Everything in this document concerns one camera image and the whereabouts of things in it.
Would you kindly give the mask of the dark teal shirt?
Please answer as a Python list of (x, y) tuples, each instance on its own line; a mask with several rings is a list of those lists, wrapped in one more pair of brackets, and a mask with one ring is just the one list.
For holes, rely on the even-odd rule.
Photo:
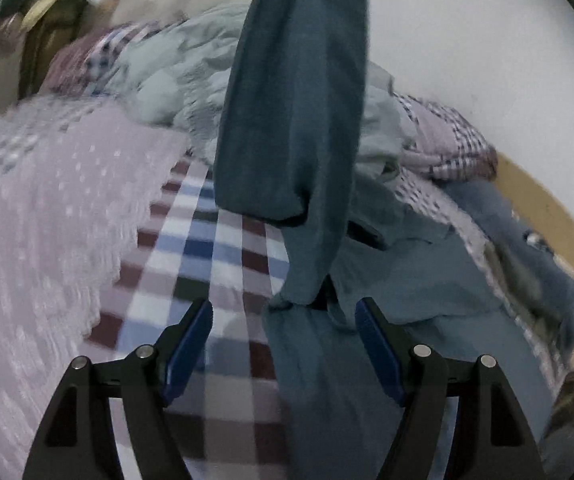
[(289, 268), (263, 313), (293, 479), (381, 479), (403, 410), (379, 383), (354, 310), (441, 356), (498, 361), (534, 440), (549, 385), (508, 302), (450, 223), (401, 202), (398, 174), (357, 168), (367, 0), (252, 0), (215, 156), (222, 209), (281, 231)]

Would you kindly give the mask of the olive green folded garment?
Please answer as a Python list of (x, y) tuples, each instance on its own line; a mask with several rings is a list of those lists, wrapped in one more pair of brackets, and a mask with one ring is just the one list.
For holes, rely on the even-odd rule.
[(560, 330), (560, 317), (545, 305), (536, 274), (503, 244), (496, 246), (487, 242), (484, 255), (493, 278), (519, 318), (543, 342), (554, 344)]

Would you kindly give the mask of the blue cartoon pillow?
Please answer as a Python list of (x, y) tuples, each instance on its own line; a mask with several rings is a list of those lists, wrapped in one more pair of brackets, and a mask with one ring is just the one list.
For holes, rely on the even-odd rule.
[(574, 353), (574, 270), (544, 237), (515, 214), (511, 203), (485, 180), (447, 182), (442, 191), (466, 212), (496, 246), (503, 244), (536, 274), (545, 305), (560, 317), (557, 348), (565, 361)]

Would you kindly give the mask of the plaid bed sheet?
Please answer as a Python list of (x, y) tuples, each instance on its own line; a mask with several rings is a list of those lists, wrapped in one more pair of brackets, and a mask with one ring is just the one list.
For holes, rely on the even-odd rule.
[(22, 475), (78, 352), (106, 361), (189, 300), (214, 307), (208, 359), (171, 418), (197, 479), (284, 479), (283, 407), (261, 310), (288, 262), (271, 226), (218, 212), (186, 136), (104, 99), (44, 94), (0, 114), (0, 479)]

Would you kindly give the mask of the wooden headboard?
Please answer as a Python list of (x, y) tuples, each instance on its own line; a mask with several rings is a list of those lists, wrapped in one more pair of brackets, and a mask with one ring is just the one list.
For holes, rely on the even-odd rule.
[(494, 184), (512, 203), (517, 214), (540, 232), (574, 268), (574, 218), (567, 209), (537, 180), (502, 153), (498, 154)]

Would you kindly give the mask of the folded plaid quilt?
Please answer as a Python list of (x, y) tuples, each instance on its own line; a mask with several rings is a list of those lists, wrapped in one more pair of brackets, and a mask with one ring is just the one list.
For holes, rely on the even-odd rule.
[(492, 180), (496, 176), (496, 149), (458, 110), (405, 94), (393, 96), (416, 131), (403, 148), (403, 167), (430, 180)]

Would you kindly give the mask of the light grey-green jacket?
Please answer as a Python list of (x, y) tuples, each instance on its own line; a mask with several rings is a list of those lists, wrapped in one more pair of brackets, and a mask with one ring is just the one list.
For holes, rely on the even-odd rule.
[[(223, 4), (168, 25), (125, 48), (104, 90), (147, 125), (169, 127), (191, 138), (191, 151), (208, 165), (217, 154), (220, 119), (247, 4)], [(393, 92), (393, 77), (367, 66), (357, 168), (372, 177), (396, 170), (416, 126)]]

